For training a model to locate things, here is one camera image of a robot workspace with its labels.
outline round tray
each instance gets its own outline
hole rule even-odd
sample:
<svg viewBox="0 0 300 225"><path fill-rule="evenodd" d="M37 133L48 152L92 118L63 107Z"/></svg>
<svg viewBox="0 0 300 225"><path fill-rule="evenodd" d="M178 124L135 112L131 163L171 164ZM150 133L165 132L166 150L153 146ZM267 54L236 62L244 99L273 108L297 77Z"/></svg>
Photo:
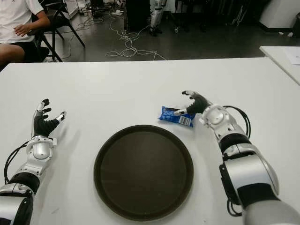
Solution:
<svg viewBox="0 0 300 225"><path fill-rule="evenodd" d="M193 181L191 156L174 134L138 125L114 134L102 146L94 182L105 204L136 221L154 220L177 209Z"/></svg>

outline black shorts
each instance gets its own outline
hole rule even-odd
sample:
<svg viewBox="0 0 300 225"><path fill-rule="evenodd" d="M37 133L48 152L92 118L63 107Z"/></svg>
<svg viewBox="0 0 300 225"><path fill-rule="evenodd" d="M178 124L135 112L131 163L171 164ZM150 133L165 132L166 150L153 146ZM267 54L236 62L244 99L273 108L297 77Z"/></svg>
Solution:
<svg viewBox="0 0 300 225"><path fill-rule="evenodd" d="M10 45L20 46L24 50L25 52L24 62L41 62L41 57L38 53L38 49L32 41L15 42L15 43L11 43Z"/></svg>

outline person's arm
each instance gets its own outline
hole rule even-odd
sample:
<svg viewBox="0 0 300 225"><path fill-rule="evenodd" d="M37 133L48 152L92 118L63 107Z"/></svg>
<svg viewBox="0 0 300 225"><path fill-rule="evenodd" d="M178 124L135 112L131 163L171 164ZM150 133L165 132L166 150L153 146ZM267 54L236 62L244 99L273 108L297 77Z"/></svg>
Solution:
<svg viewBox="0 0 300 225"><path fill-rule="evenodd" d="M46 16L44 11L41 11L37 14L38 20L35 22L31 22L25 25L18 25L16 26L15 33L18 36L23 37L25 34L29 33L31 30L43 28L43 27L48 27L50 25L50 21L48 17Z"/></svg>

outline person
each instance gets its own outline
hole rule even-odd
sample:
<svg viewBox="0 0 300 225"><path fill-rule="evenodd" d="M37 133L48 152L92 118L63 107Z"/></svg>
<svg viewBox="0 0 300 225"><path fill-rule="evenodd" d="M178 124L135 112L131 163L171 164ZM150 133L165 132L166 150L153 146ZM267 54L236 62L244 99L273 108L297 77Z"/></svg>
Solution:
<svg viewBox="0 0 300 225"><path fill-rule="evenodd" d="M31 15L38 20L31 21ZM0 67L7 63L39 62L34 36L27 33L47 27L50 21L38 0L0 0Z"/></svg>

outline white t-shirt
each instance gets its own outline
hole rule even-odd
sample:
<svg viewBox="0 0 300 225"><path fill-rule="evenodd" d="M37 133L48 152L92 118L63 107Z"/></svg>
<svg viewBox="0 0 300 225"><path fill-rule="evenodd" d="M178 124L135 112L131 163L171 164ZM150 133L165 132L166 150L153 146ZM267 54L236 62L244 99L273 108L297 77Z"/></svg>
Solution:
<svg viewBox="0 0 300 225"><path fill-rule="evenodd" d="M38 14L43 7L38 0L0 0L0 43L32 41L34 36L17 36L14 27L31 22L31 13Z"/></svg>

